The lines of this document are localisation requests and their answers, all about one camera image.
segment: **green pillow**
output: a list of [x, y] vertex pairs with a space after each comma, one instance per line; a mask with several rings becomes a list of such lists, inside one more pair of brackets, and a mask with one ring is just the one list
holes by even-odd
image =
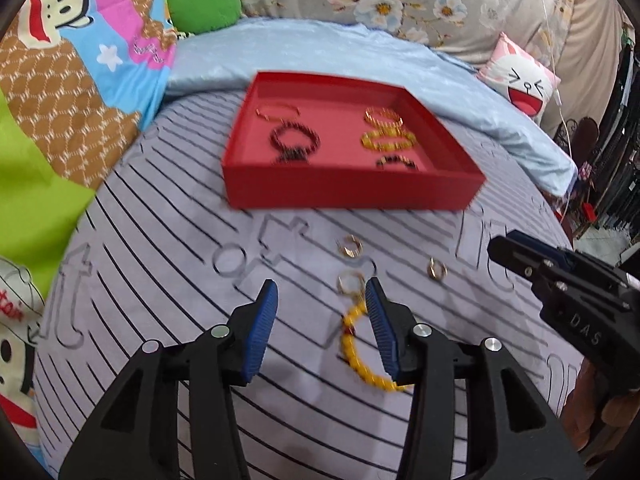
[[240, 0], [166, 0], [174, 27], [202, 34], [233, 25], [240, 18]]

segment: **gold ring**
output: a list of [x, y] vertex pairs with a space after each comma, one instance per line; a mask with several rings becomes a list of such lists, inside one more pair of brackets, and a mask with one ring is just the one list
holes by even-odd
[[[345, 288], [345, 286], [342, 283], [342, 279], [348, 276], [358, 279], [358, 284], [360, 285], [358, 289], [349, 290], [348, 288]], [[337, 280], [338, 293], [343, 296], [349, 296], [355, 301], [359, 301], [364, 297], [364, 290], [366, 285], [367, 285], [367, 280], [364, 279], [364, 274], [362, 274], [357, 270], [344, 270], [343, 272], [338, 274], [338, 280]]]
[[[374, 142], [381, 137], [402, 137], [401, 140], [393, 140], [387, 142]], [[367, 150], [377, 152], [400, 152], [412, 148], [416, 143], [415, 135], [407, 130], [386, 132], [383, 130], [375, 130], [367, 132], [360, 138], [360, 142]]]
[[447, 266], [440, 260], [430, 258], [429, 267], [427, 267], [429, 277], [436, 282], [441, 282], [447, 276]]
[[[336, 240], [335, 243], [338, 245], [338, 249], [342, 254], [348, 256], [350, 258], [359, 258], [362, 254], [362, 242], [355, 235], [349, 235], [344, 237], [343, 243], [340, 243], [340, 240]], [[355, 249], [350, 249], [347, 247], [347, 244], [353, 244], [356, 246]]]
[[[391, 119], [393, 122], [389, 123], [387, 121], [380, 121], [373, 117], [373, 114], [384, 117], [385, 119]], [[400, 117], [397, 112], [390, 110], [389, 108], [367, 108], [364, 112], [364, 120], [367, 121], [367, 124], [381, 130], [391, 130], [396, 132], [402, 130], [402, 117]]]
[[398, 386], [388, 377], [382, 377], [376, 375], [371, 369], [362, 362], [358, 351], [356, 350], [356, 328], [355, 322], [360, 317], [367, 313], [367, 305], [362, 298], [358, 300], [358, 303], [354, 305], [347, 314], [342, 316], [342, 336], [340, 338], [340, 346], [342, 347], [342, 353], [344, 358], [347, 359], [347, 363], [353, 369], [354, 372], [367, 384], [385, 390], [386, 392], [403, 392], [406, 390], [406, 386]]
[[263, 114], [260, 111], [260, 108], [256, 108], [255, 109], [255, 114], [264, 119], [265, 121], [269, 121], [270, 123], [281, 123], [283, 121], [287, 121], [287, 120], [291, 120], [291, 119], [295, 119], [300, 117], [300, 108], [298, 108], [297, 106], [294, 105], [287, 105], [286, 103], [272, 103], [272, 104], [265, 104], [265, 106], [269, 107], [269, 106], [280, 106], [283, 108], [287, 108], [289, 110], [294, 111], [296, 114], [293, 117], [276, 117], [276, 116], [270, 116], [267, 114]]

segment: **bracelet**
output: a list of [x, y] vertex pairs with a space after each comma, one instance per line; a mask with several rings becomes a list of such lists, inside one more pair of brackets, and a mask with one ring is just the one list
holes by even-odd
[[[380, 137], [402, 137], [402, 139], [387, 142], [374, 142], [375, 139], [379, 139]], [[412, 148], [416, 139], [414, 134], [406, 130], [395, 130], [394, 132], [376, 130], [364, 134], [360, 138], [360, 142], [362, 142], [362, 145], [368, 150], [374, 150], [377, 152], [400, 152], [402, 150]]]
[[[373, 114], [391, 119], [393, 122], [380, 121], [373, 117]], [[399, 132], [402, 130], [402, 117], [389, 108], [367, 108], [364, 112], [364, 120], [376, 129], [386, 132]]]
[[280, 107], [292, 110], [296, 113], [293, 117], [276, 117], [276, 116], [270, 116], [270, 115], [264, 114], [260, 111], [260, 108], [256, 108], [255, 114], [261, 119], [264, 119], [265, 121], [269, 121], [270, 123], [281, 123], [290, 119], [295, 119], [297, 117], [300, 117], [300, 108], [294, 105], [287, 105], [286, 103], [273, 103], [271, 105], [265, 105], [265, 106], [280, 106]]
[[403, 155], [387, 155], [387, 156], [383, 156], [382, 158], [379, 158], [376, 161], [376, 166], [380, 166], [381, 168], [385, 167], [385, 164], [395, 164], [401, 162], [402, 164], [404, 164], [406, 167], [410, 168], [411, 170], [416, 170], [417, 166], [415, 165], [415, 162], [412, 161], [410, 158], [407, 158]]
[[[280, 140], [280, 135], [286, 130], [297, 130], [301, 134], [306, 135], [311, 140], [311, 146], [287, 146]], [[289, 160], [304, 160], [315, 153], [320, 147], [320, 137], [311, 128], [304, 124], [293, 121], [282, 121], [282, 124], [271, 131], [271, 143], [282, 154], [276, 159], [276, 162], [287, 162]]]
[[406, 390], [406, 386], [398, 386], [390, 378], [376, 375], [360, 360], [360, 357], [358, 356], [355, 344], [355, 322], [360, 316], [366, 313], [367, 306], [361, 298], [359, 303], [353, 306], [348, 313], [342, 317], [342, 336], [340, 338], [342, 353], [353, 371], [355, 371], [367, 384], [387, 392], [404, 392]]

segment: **red tray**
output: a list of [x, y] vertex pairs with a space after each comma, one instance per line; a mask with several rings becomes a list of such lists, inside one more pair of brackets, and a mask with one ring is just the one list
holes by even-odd
[[[270, 132], [278, 124], [256, 109], [291, 116], [278, 104], [300, 110], [295, 120], [315, 130], [319, 149], [308, 162], [275, 163], [279, 152]], [[399, 154], [417, 165], [376, 161], [385, 153], [366, 150], [360, 137], [373, 127], [368, 107], [396, 111], [417, 144]], [[287, 131], [288, 145], [309, 145]], [[484, 184], [480, 169], [447, 131], [405, 88], [338, 76], [260, 72], [244, 98], [222, 159], [226, 194], [235, 208], [384, 208], [461, 210]]]

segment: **white cable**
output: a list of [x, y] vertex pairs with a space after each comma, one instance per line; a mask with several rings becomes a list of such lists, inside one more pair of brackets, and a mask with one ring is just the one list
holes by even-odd
[[[550, 27], [549, 27], [549, 15], [546, 13], [546, 4], [545, 4], [545, 0], [542, 0], [542, 10], [545, 11], [545, 21], [546, 21], [546, 33], [549, 35], [549, 40], [551, 40], [551, 33], [550, 33]], [[556, 75], [556, 60], [554, 59], [554, 48], [553, 45], [549, 45], [549, 54], [551, 54], [551, 70], [554, 73], [554, 76], [556, 78], [556, 80], [558, 79], [558, 76]], [[556, 88], [554, 90], [554, 92], [557, 94], [558, 98], [556, 99], [556, 102], [558, 103], [558, 111], [560, 112], [560, 120], [562, 121], [562, 126], [564, 126], [564, 134], [566, 135], [566, 143], [567, 146], [569, 148], [569, 158], [571, 160], [574, 160], [574, 155], [572, 153], [571, 150], [571, 138], [569, 137], [569, 128], [566, 125], [566, 121], [564, 120], [564, 117], [562, 116], [562, 99], [560, 97], [560, 91], [558, 88]], [[571, 194], [567, 197], [566, 200], [566, 205], [564, 206], [564, 212], [562, 213], [562, 217], [560, 219], [560, 223], [562, 223], [564, 221], [564, 217], [566, 216], [566, 212], [569, 210], [569, 199], [571, 197]]]

